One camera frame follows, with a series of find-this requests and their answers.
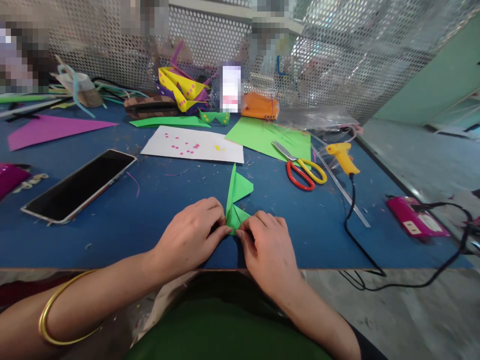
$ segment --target metal mesh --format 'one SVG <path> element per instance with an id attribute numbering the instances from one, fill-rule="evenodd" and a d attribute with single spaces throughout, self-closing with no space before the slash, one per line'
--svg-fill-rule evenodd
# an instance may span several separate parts
<path id="1" fill-rule="evenodd" d="M 184 39 L 180 63 L 193 77 L 212 75 L 221 61 L 240 61 L 246 92 L 273 96 L 284 107 L 341 105 L 361 124 L 480 9 L 477 0 L 290 0 L 290 16 L 302 21 L 304 30 L 301 36 L 289 36 L 290 55 L 277 64 L 275 54 L 250 48 L 247 20 L 170 6 L 169 35 L 156 36 L 152 44 L 142 36 L 121 34 L 120 0 L 0 4 L 48 14 L 50 54 L 91 77 L 154 90 L 156 71 L 149 53 L 158 51 L 159 64 L 167 66 Z M 215 87 L 212 94 L 217 96 Z"/>

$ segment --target plastic bag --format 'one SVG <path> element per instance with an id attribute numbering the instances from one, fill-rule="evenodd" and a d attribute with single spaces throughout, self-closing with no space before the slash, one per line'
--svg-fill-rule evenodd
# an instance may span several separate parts
<path id="1" fill-rule="evenodd" d="M 341 106 L 282 107 L 275 122 L 297 130 L 332 131 L 342 127 L 359 127 L 359 122 Z"/>

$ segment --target magenta paper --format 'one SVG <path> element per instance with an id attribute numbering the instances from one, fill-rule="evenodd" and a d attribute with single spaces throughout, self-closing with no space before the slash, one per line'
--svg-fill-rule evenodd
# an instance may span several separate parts
<path id="1" fill-rule="evenodd" d="M 8 136 L 10 151 L 118 125 L 115 122 L 72 119 L 49 115 L 38 115 L 38 117 L 39 119 L 32 119 L 27 125 Z"/>

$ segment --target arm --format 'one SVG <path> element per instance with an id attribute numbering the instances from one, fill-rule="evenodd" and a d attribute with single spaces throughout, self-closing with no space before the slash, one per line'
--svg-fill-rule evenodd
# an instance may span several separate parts
<path id="1" fill-rule="evenodd" d="M 360 360 L 359 343 L 350 325 L 300 276 L 285 220 L 259 211 L 235 233 L 251 275 L 295 326 L 335 359 Z"/>
<path id="2" fill-rule="evenodd" d="M 200 200 L 178 213 L 150 251 L 123 259 L 72 283 L 53 303 L 47 330 L 58 341 L 78 339 L 109 315 L 195 269 L 213 253 L 224 236 L 225 214 L 217 199 Z M 212 226 L 220 225 L 212 234 Z M 5 359 L 42 359 L 59 347 L 38 330 L 43 308 L 59 288 L 28 297 L 0 314 L 0 354 Z"/>

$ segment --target phone screen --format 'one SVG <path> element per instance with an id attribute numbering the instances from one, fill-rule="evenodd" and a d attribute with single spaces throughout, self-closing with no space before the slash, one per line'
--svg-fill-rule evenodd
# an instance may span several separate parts
<path id="1" fill-rule="evenodd" d="M 34 199 L 24 209 L 54 221 L 62 221 L 134 160 L 131 155 L 107 150 Z"/>
<path id="2" fill-rule="evenodd" d="M 220 108 L 225 113 L 239 113 L 242 99 L 242 68 L 240 65 L 221 67 Z"/>

